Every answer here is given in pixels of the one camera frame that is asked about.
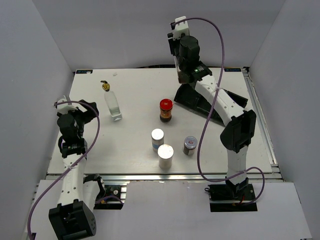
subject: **bottle cap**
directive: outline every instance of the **bottle cap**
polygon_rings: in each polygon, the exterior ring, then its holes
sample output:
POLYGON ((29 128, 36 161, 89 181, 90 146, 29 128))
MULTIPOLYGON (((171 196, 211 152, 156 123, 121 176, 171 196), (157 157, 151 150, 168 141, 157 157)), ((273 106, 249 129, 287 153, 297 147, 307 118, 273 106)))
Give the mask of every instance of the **bottle cap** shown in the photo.
POLYGON ((164 138, 164 136, 165 136, 164 131, 162 131, 162 130, 159 129, 159 128, 156 128, 156 129, 154 129, 154 130, 151 132, 151 137, 152 137, 152 139, 154 139, 154 140, 161 140, 161 139, 164 138))
POLYGON ((169 111, 172 109, 174 103, 170 99, 162 99, 160 102, 160 108, 165 111, 169 111))
POLYGON ((195 149, 197 147, 198 140, 194 136, 187 136, 184 140, 184 146, 187 149, 195 149))
POLYGON ((107 81, 100 81, 102 84, 102 89, 108 92, 110 90, 110 84, 107 81))
POLYGON ((158 155, 163 160, 170 159, 174 155, 174 149, 168 144, 163 144, 158 148, 158 155))

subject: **glass bottle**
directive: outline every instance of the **glass bottle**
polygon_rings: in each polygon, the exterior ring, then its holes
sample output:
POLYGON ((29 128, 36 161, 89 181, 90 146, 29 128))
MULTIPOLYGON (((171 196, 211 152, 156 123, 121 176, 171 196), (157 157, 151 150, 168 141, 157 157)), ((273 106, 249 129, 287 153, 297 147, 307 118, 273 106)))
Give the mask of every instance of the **glass bottle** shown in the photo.
POLYGON ((101 83, 103 83, 104 100, 109 108, 113 121, 121 120, 122 114, 115 93, 110 90, 110 84, 107 81, 101 81, 101 83))

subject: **gold bottle cap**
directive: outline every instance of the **gold bottle cap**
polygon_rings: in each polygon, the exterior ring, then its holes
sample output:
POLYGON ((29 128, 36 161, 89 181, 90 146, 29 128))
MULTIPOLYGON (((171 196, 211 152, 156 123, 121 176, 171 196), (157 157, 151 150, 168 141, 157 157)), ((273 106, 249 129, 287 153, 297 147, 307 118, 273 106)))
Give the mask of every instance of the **gold bottle cap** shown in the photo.
POLYGON ((107 81, 100 81, 102 84, 102 89, 108 92, 110 90, 110 84, 107 81))

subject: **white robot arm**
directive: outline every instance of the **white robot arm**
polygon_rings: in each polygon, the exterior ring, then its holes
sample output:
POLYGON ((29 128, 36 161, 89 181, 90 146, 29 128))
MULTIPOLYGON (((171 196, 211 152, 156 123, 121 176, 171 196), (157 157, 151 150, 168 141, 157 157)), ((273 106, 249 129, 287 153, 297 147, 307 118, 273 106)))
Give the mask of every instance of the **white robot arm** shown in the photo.
MULTIPOLYGON (((57 102, 69 100, 63 96, 57 102)), ((99 114, 95 102, 79 102, 86 103, 99 114)), ((87 111, 82 112, 72 104, 57 106, 57 124, 62 133, 58 146, 65 170, 71 168, 87 151, 87 142, 83 138, 84 126, 94 119, 96 114, 90 108, 86 109, 87 111)), ((93 209, 96 199, 102 198, 106 190, 98 174, 84 176, 86 163, 87 157, 84 157, 64 176, 57 207, 49 210, 49 220, 58 240, 79 240, 96 234, 93 209)))
MULTIPOLYGON (((175 23, 185 19, 175 19, 175 23)), ((177 68, 178 80, 181 84, 189 84, 210 104, 213 103, 217 90, 215 77, 209 68, 200 61, 198 40, 190 36, 187 21, 171 24, 172 32, 168 34, 171 54, 177 68)), ((246 156, 251 138, 254 136, 256 114, 245 111, 236 104, 225 90, 219 89, 214 110, 221 117, 225 129, 220 135, 222 144, 227 148, 227 177, 246 170, 246 156)), ((247 174, 226 181, 234 194, 248 185, 247 174)))

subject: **red lid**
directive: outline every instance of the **red lid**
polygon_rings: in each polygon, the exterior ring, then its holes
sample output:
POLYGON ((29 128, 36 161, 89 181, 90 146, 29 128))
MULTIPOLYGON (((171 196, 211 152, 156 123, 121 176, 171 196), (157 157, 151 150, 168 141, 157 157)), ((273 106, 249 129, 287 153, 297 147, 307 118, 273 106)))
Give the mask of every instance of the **red lid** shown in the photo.
POLYGON ((174 103, 170 100, 170 99, 162 99, 161 102, 160 102, 160 108, 162 110, 165 110, 165 111, 169 111, 170 109, 172 109, 174 103))

